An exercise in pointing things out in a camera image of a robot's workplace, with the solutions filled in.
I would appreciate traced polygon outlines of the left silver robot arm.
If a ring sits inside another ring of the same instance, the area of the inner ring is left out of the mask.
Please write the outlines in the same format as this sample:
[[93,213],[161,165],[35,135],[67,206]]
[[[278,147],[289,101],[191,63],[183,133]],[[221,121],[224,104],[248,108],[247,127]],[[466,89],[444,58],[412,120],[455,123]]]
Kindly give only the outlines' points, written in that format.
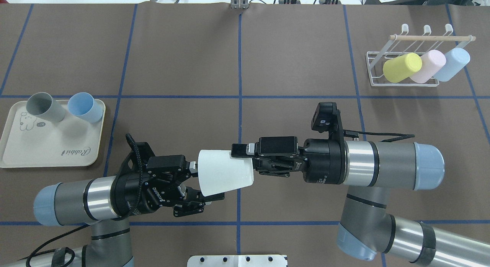
[[131,148],[119,172],[92,180],[44,187],[35,197],[33,211],[44,226],[82,223],[91,227],[91,242],[80,248],[43,251],[46,241],[11,267],[133,267],[130,224],[133,215],[173,208],[175,217],[202,213],[206,204],[224,199],[224,193],[206,197],[184,182],[198,176],[195,162],[184,155],[156,156],[148,143]]

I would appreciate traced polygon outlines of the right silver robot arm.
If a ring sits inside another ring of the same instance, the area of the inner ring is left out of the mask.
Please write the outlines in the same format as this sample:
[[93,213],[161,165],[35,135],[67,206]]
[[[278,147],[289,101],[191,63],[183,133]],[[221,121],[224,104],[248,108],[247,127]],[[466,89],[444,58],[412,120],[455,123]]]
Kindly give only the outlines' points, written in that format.
[[234,159],[252,160],[263,175],[301,171],[308,183],[347,185],[336,244],[345,254],[372,260],[383,253],[420,267],[488,267],[489,244],[387,211],[394,190],[433,190],[444,177],[441,152],[431,145],[262,137],[234,144]]

